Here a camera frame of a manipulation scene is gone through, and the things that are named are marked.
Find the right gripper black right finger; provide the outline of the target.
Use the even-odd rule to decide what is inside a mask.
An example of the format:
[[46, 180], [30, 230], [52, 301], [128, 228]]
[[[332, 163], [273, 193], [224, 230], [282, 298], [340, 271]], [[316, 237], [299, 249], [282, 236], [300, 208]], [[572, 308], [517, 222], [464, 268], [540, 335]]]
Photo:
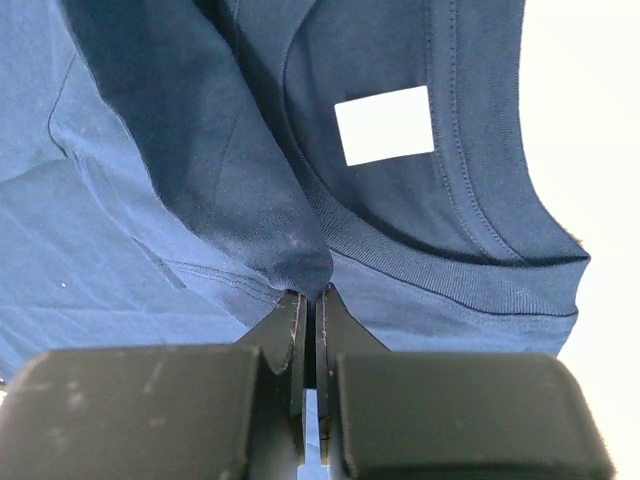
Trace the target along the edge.
[[333, 479], [611, 479], [575, 377], [544, 354], [394, 352], [334, 287], [315, 304], [319, 450]]

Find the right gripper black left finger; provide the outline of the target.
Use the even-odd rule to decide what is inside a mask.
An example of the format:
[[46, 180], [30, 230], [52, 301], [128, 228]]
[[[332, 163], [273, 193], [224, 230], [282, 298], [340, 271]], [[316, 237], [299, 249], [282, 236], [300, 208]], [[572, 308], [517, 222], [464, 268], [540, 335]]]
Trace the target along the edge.
[[5, 479], [293, 479], [305, 461], [307, 302], [231, 344], [54, 350], [1, 408]]

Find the navy blue t-shirt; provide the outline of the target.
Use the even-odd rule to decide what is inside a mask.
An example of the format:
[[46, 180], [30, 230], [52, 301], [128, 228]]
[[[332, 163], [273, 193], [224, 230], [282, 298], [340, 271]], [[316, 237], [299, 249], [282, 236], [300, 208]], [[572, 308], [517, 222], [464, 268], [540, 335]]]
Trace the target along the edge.
[[521, 139], [521, 1], [5, 1], [1, 408], [54, 350], [231, 344], [334, 287], [394, 352], [557, 356], [588, 253]]

